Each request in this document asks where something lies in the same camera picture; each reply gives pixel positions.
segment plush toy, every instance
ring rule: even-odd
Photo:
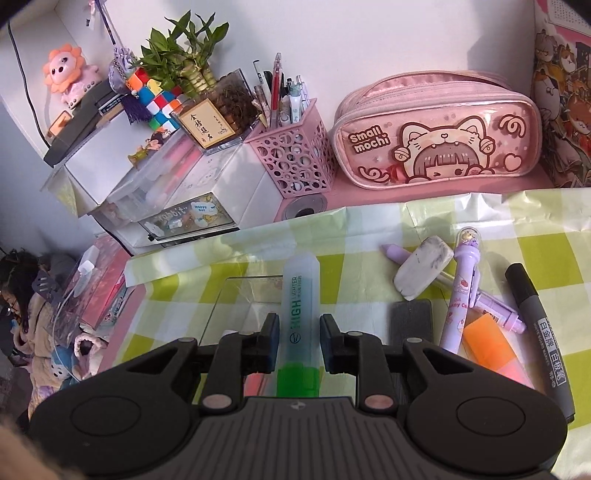
[[[77,359],[74,350],[56,346],[51,352],[51,373],[58,380],[62,380],[60,390],[79,382],[77,378],[70,375],[70,372],[77,367]]]
[[[61,101],[70,109],[80,103],[88,90],[99,83],[97,65],[87,65],[80,47],[66,43],[58,50],[49,53],[49,62],[43,67],[47,76],[45,84],[52,93],[61,93]]]

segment checkered tablecloth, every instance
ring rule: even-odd
[[[458,230],[480,231],[481,289],[513,303],[504,272],[525,265],[552,322],[576,403],[567,444],[555,467],[561,478],[591,473],[591,190],[532,190],[501,196],[472,193],[407,203],[347,207],[229,233],[134,257],[129,285],[146,284],[118,353],[123,362],[182,336],[200,338],[228,277],[281,275],[285,260],[310,250],[321,266],[322,311],[341,330],[388,340],[388,306],[402,300],[392,285],[397,266],[381,244],[412,249],[430,235],[452,244]],[[449,271],[454,271],[450,264]],[[435,341],[447,293],[430,287]],[[536,383],[526,342],[506,334]],[[352,394],[352,378],[324,375],[321,393]]]

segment white eraser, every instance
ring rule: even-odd
[[[400,266],[394,286],[407,300],[414,300],[437,278],[453,258],[453,250],[438,236],[430,236]]]

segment marker cap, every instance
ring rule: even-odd
[[[528,298],[538,294],[525,268],[520,263],[510,265],[505,272],[505,278],[509,282],[518,307]]]

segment rubik's cube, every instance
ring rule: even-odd
[[[127,79],[127,84],[132,92],[137,95],[140,103],[154,117],[150,120],[150,127],[153,130],[164,128],[169,132],[179,129],[179,125],[171,113],[173,110],[187,101],[187,97],[181,87],[176,86],[170,92],[160,88],[160,82],[150,78],[143,68],[139,68]]]

